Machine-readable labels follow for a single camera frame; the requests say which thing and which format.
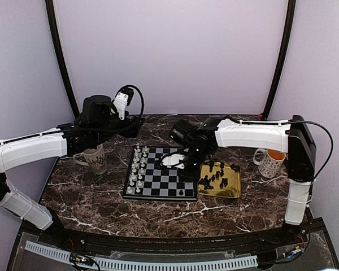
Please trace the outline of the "gold metal tray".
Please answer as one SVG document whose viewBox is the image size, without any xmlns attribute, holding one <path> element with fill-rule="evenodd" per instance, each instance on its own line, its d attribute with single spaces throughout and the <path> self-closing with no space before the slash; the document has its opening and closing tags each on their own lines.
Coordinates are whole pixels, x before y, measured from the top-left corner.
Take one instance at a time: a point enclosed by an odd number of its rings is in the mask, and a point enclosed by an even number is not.
<svg viewBox="0 0 339 271">
<path fill-rule="evenodd" d="M 241 168 L 238 164 L 206 161 L 201 165 L 198 193 L 220 198 L 241 196 Z"/>
</svg>

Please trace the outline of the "black white chess board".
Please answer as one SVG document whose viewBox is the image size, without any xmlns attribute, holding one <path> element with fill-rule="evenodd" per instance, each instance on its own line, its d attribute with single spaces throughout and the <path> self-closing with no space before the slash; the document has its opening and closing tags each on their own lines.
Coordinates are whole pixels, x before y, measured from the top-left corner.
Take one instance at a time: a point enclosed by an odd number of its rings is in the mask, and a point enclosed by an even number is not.
<svg viewBox="0 0 339 271">
<path fill-rule="evenodd" d="M 183 148 L 134 146 L 122 197 L 136 200 L 196 201 L 195 181 L 181 181 L 181 169 L 161 167 L 160 159 Z M 185 190 L 185 196 L 178 196 Z"/>
</svg>

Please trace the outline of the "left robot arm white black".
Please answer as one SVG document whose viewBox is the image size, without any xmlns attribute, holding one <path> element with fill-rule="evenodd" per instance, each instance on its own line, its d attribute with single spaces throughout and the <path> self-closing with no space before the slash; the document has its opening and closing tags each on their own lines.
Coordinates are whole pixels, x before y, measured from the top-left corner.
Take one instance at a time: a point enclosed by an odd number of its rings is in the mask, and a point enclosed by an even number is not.
<svg viewBox="0 0 339 271">
<path fill-rule="evenodd" d="M 0 140 L 0 206 L 45 231 L 56 246 L 68 242 L 68 233 L 54 211 L 38 204 L 15 187 L 6 173 L 31 162 L 74 156 L 95 149 L 112 136 L 136 137 L 144 118 L 130 117 L 126 107 L 128 95 L 118 93 L 115 99 L 94 95 L 84 100 L 82 113 L 73 123 L 58 125 L 44 132 Z"/>
</svg>

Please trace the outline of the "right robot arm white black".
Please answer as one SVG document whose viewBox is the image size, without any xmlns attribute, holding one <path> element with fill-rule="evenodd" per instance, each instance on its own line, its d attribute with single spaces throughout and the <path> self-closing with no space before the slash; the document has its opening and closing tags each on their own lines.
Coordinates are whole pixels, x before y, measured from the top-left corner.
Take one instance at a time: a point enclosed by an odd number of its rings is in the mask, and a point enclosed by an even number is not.
<svg viewBox="0 0 339 271">
<path fill-rule="evenodd" d="M 168 159 L 166 166 L 180 165 L 193 171 L 219 148 L 248 147 L 262 153 L 262 160 L 253 162 L 264 167 L 261 174 L 269 178 L 286 161 L 289 179 L 286 225 L 277 233 L 277 240 L 289 245 L 299 235 L 297 227 L 303 221 L 306 208 L 312 199 L 312 186 L 319 171 L 315 169 L 316 144 L 308 128 L 310 121 L 300 115 L 290 120 L 246 121 L 230 116 L 210 117 L 200 126 L 184 119 L 174 124 L 169 137 L 186 152 Z"/>
</svg>

